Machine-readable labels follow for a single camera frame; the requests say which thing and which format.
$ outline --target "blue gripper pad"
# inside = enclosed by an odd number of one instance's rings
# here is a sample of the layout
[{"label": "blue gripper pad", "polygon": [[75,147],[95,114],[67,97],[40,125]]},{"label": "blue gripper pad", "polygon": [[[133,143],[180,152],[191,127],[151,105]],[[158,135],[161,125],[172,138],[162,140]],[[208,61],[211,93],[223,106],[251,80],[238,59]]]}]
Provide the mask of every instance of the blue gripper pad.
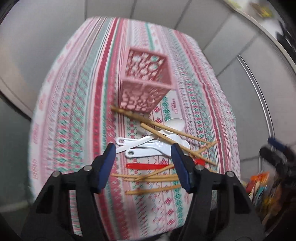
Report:
[{"label": "blue gripper pad", "polygon": [[173,144],[170,149],[170,154],[171,154],[172,161],[174,163],[181,186],[187,192],[190,192],[191,187],[189,183],[189,175],[188,175],[188,171],[186,170],[183,164],[183,158],[185,157],[184,153],[182,152],[178,144]]},{"label": "blue gripper pad", "polygon": [[102,190],[108,181],[115,157],[116,157],[116,147],[113,143],[109,143],[103,155],[105,158],[102,160],[104,163],[101,166],[98,175],[98,190]]}]

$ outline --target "table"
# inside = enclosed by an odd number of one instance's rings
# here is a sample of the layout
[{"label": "table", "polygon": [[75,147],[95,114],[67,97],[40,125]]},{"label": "table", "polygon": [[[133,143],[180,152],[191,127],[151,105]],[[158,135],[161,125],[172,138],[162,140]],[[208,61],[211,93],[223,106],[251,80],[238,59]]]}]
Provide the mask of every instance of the table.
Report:
[{"label": "table", "polygon": [[[139,123],[111,112],[118,104],[119,74],[128,46],[168,55],[178,89],[170,91],[150,118],[163,123],[179,117],[185,131],[218,143],[203,155],[217,163],[217,171],[232,170],[238,177],[239,153],[235,117],[214,71],[190,36],[163,26],[123,18],[87,19],[70,38],[49,71],[32,120],[29,171],[36,197],[54,170],[77,171],[101,155],[118,136],[146,135]],[[202,146],[187,139],[191,149]],[[165,156],[127,159],[117,154],[112,173],[140,174],[126,169],[127,162],[169,163]],[[96,195],[105,229],[111,240],[137,239],[184,224],[191,196],[184,189],[126,196],[126,190],[157,188],[171,183],[132,183],[110,177],[104,192]],[[71,195],[75,233],[80,227]]]}]

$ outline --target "tablecloth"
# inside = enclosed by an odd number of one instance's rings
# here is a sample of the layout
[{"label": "tablecloth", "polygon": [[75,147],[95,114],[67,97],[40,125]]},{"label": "tablecloth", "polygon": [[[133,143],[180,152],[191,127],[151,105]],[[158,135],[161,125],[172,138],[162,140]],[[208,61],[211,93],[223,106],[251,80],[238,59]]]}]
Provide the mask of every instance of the tablecloth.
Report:
[{"label": "tablecloth", "polygon": [[[101,155],[118,136],[140,138],[148,133],[139,123],[110,110],[118,105],[119,75],[128,46],[169,57],[177,90],[170,91],[150,113],[156,122],[179,117],[185,132],[217,144],[203,155],[217,163],[217,171],[238,177],[239,153],[235,118],[214,71],[190,36],[163,26],[123,18],[89,18],[69,39],[50,69],[32,119],[29,171],[34,197],[54,170],[77,171]],[[203,143],[187,139],[197,150]],[[140,174],[128,162],[170,163],[165,156],[127,159],[117,154],[112,173]],[[96,202],[111,240],[137,239],[184,224],[191,196],[184,189],[127,196],[126,190],[150,189],[172,183],[132,183],[109,177]],[[75,233],[80,226],[75,192],[70,193]]]}]

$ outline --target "plastic spoon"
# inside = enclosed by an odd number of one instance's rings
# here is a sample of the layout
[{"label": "plastic spoon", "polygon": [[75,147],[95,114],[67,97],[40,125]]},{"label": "plastic spoon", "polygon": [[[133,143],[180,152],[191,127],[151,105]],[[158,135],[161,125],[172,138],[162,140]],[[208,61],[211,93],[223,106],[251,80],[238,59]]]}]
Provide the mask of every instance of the plastic spoon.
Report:
[{"label": "plastic spoon", "polygon": [[[187,148],[190,148],[189,143],[186,140],[182,140],[178,135],[171,134],[168,137],[175,142],[178,142],[182,145],[185,145]],[[145,143],[142,147],[148,147],[147,149],[130,149],[125,152],[126,157],[128,158],[136,158],[136,157],[144,157],[144,156],[161,156],[166,155],[170,156],[170,148],[171,144],[157,141]]]},{"label": "plastic spoon", "polygon": [[[185,121],[181,118],[171,118],[169,120],[167,120],[164,125],[166,126],[169,126],[173,129],[176,129],[178,131],[182,131],[185,127]],[[159,131],[161,134],[171,134],[172,132],[170,131],[167,131],[167,130],[160,130]],[[149,136],[145,136],[141,139],[138,139],[137,141],[134,141],[133,143],[129,144],[129,145],[124,145],[124,146],[121,146],[119,148],[116,149],[116,153],[120,153],[120,152],[123,152],[125,150],[128,150],[128,149],[131,149],[131,148],[134,148],[134,147],[137,147],[138,145],[142,145],[150,140],[153,140],[155,139],[155,135],[151,134]]]}]

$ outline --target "screw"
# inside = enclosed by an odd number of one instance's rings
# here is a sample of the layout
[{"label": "screw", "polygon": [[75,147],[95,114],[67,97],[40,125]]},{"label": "screw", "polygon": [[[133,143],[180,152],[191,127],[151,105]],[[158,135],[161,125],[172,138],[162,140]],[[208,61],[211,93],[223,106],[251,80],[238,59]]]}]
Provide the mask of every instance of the screw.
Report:
[{"label": "screw", "polygon": [[52,176],[53,177],[58,177],[60,175],[60,172],[59,171],[54,171],[53,173],[52,173]]},{"label": "screw", "polygon": [[195,166],[196,170],[202,171],[203,170],[203,166],[198,164]]},{"label": "screw", "polygon": [[234,173],[231,172],[231,171],[228,171],[228,172],[227,172],[227,176],[229,176],[229,177],[234,177]]},{"label": "screw", "polygon": [[90,170],[92,169],[92,166],[91,165],[86,165],[83,170],[89,172]]}]

